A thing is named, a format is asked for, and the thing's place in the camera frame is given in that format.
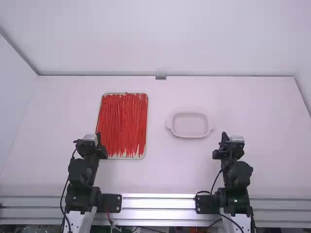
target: white table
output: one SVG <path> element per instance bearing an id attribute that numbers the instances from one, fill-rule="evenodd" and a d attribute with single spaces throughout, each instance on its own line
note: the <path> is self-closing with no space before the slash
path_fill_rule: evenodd
<path id="1" fill-rule="evenodd" d="M 227 131 L 245 138 L 242 159 L 254 168 L 249 193 L 256 201 L 258 225 L 267 226 L 275 220 L 273 224 L 288 226 L 294 221 L 295 226 L 311 226 L 306 212 L 311 211 L 311 119 L 293 77 L 168 77 L 166 81 L 154 77 L 42 77 L 0 178 L 5 199 L 40 195 L 41 206 L 43 196 L 57 199 L 67 177 L 72 141 L 95 131 L 104 93 L 124 91 L 149 96 L 147 154 L 139 161 L 101 161 L 95 185 L 102 192 L 131 197 L 137 193 L 138 199 L 151 193 L 165 201 L 156 193 L 170 194 L 174 199 L 209 190 L 220 169 L 220 162 L 213 161 L 211 153 L 218 147 L 221 132 Z M 204 106 L 213 118 L 215 130 L 207 138 L 176 138 L 165 128 L 171 111 L 189 105 Z M 216 186 L 222 185 L 219 179 Z M 267 210 L 271 206 L 267 201 L 273 200 L 280 202 L 274 210 Z M 14 220 L 16 212 L 9 210 L 3 212 L 8 220 Z M 46 218 L 60 221 L 60 211 L 54 211 Z M 42 217 L 40 213 L 31 218 Z M 178 222 L 154 217 L 155 225 Z M 200 225 L 198 222 L 208 223 L 195 219 L 191 225 Z"/>

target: white tray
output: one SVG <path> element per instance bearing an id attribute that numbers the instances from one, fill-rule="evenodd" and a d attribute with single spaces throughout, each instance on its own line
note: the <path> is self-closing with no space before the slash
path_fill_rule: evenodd
<path id="1" fill-rule="evenodd" d="M 166 126 L 177 137 L 206 137 L 213 129 L 207 111 L 202 107 L 183 107 L 175 110 L 166 120 Z"/>

